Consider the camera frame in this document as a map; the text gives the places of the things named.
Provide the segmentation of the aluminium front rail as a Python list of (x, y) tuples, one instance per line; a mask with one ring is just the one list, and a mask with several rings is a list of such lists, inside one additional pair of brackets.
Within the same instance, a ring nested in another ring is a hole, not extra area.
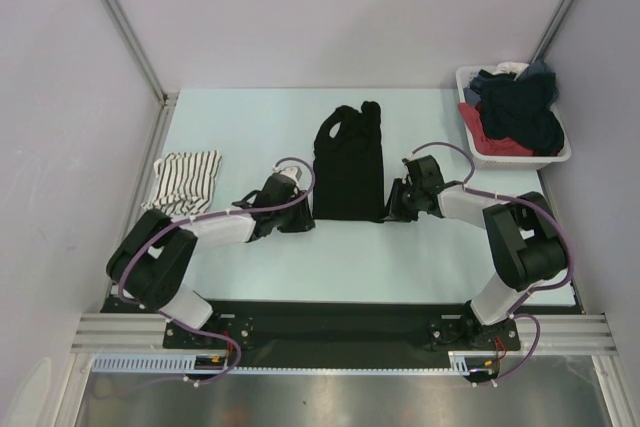
[[(603, 315), (539, 315), (537, 355), (615, 356)], [(166, 322), (156, 314), (85, 313), (71, 344), (73, 353), (165, 353)]]

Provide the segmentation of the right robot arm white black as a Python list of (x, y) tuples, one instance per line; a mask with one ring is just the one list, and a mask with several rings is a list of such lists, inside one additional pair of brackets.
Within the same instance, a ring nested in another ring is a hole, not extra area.
[(413, 222), (426, 213), (486, 232), (495, 273), (465, 305), (461, 335), (469, 346), (486, 347), (532, 293), (573, 273), (573, 254), (542, 194), (510, 197), (447, 182), (432, 156), (403, 164), (406, 175), (393, 181), (387, 202), (389, 221)]

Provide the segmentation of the black white striped tank top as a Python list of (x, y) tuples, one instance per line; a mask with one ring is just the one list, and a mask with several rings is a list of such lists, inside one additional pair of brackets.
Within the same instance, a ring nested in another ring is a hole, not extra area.
[(222, 156), (217, 150), (171, 152), (153, 164), (155, 188), (141, 207), (170, 217), (205, 213), (213, 199)]

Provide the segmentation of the left aluminium corner post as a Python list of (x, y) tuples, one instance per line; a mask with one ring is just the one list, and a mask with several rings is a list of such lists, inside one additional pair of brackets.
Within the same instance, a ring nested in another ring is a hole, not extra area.
[(142, 78), (160, 105), (164, 105), (168, 94), (162, 87), (159, 77), (152, 66), (149, 57), (135, 32), (120, 0), (100, 0), (107, 15), (111, 19), (125, 48), (138, 68)]

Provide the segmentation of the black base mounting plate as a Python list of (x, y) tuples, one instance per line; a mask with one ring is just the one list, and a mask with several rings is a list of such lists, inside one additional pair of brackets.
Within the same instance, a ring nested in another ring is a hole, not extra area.
[(212, 351), (225, 337), (250, 366), (417, 367), (448, 352), (514, 353), (521, 342), (514, 321), (466, 338), (462, 304), (372, 304), (276, 301), (212, 303), (214, 316), (193, 334), (168, 322), (162, 345)]

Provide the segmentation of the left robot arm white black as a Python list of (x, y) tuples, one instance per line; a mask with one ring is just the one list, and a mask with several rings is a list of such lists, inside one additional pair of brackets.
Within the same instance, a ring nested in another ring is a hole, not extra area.
[(183, 285), (199, 249), (257, 241), (277, 230), (307, 232), (315, 227), (308, 192), (301, 189), (298, 167), (277, 168), (262, 188), (247, 194), (231, 210), (172, 220), (158, 209), (145, 212), (112, 254), (107, 276), (118, 294), (149, 311), (186, 325), (197, 345), (214, 344), (221, 323), (214, 308)]

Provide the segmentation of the white plastic laundry basket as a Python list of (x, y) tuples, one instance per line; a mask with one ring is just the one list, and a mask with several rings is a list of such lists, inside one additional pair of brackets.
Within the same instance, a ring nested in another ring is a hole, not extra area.
[[(473, 66), (461, 66), (456, 70), (455, 80), (458, 90), (459, 101), (462, 102), (464, 97), (464, 89), (469, 86), (471, 80), (481, 71), (493, 68), (493, 65), (473, 65)], [(466, 123), (463, 123), (466, 140), (468, 143), (468, 150), (475, 165), (478, 169), (485, 170), (532, 170), (537, 171), (544, 168), (547, 165), (554, 163), (566, 162), (572, 155), (572, 149), (569, 142), (568, 134), (555, 104), (551, 105), (551, 112), (558, 120), (560, 126), (564, 132), (564, 145), (559, 153), (555, 156), (494, 156), (484, 155), (480, 153), (475, 145), (474, 138), (471, 130), (467, 127)]]

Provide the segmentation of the dark clothes pile in basket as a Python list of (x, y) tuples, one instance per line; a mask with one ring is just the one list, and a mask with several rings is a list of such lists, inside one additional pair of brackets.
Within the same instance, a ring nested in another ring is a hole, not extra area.
[(540, 158), (568, 153), (569, 141), (554, 104), (556, 73), (543, 61), (460, 67), (458, 110), (480, 157)]

